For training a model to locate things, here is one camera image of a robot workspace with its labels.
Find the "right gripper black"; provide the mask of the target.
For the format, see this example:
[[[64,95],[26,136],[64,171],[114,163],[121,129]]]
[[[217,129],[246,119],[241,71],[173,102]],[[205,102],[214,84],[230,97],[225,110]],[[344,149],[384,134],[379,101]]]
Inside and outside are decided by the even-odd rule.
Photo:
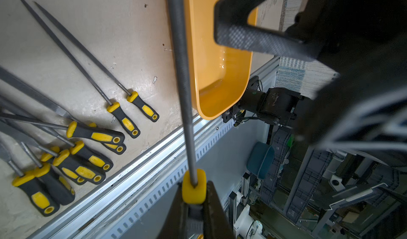
[[[306,0],[288,32],[338,73],[297,120],[297,140],[407,148],[407,0]]]

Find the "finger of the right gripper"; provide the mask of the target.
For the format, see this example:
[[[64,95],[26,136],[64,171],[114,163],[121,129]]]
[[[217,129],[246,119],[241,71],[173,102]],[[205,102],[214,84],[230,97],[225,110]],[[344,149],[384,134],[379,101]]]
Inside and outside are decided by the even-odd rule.
[[[217,44],[240,50],[296,58],[317,59],[323,43],[301,40],[284,32],[248,23],[252,10],[266,0],[218,0],[214,7],[214,40]]]

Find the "yellow plastic storage tray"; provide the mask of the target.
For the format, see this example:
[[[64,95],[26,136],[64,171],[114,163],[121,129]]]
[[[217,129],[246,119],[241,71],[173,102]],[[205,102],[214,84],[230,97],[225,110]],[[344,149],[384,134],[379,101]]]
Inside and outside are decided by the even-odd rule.
[[[192,106],[213,120],[243,96],[253,53],[220,46],[214,40],[214,7],[218,0],[184,0]]]

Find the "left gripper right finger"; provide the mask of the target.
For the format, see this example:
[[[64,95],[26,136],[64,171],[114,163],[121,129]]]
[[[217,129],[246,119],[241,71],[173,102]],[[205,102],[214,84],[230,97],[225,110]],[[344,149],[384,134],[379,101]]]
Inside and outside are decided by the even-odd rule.
[[[233,231],[212,181],[207,182],[203,202],[203,237],[205,239],[233,239]]]

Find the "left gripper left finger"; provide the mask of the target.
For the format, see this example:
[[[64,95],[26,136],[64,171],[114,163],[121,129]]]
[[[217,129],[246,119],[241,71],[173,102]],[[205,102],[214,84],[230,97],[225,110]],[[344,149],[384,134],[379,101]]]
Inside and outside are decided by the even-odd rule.
[[[178,188],[157,239],[186,239],[189,205],[183,201],[182,189]]]

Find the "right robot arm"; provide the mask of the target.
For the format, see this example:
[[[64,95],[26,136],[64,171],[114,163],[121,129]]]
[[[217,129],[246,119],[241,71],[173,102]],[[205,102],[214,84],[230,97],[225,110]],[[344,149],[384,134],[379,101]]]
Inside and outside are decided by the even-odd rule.
[[[318,61],[339,76],[314,100],[284,88],[244,93],[240,107],[323,149],[407,149],[407,0],[308,0],[286,31],[248,24],[265,0],[218,0],[215,42]]]

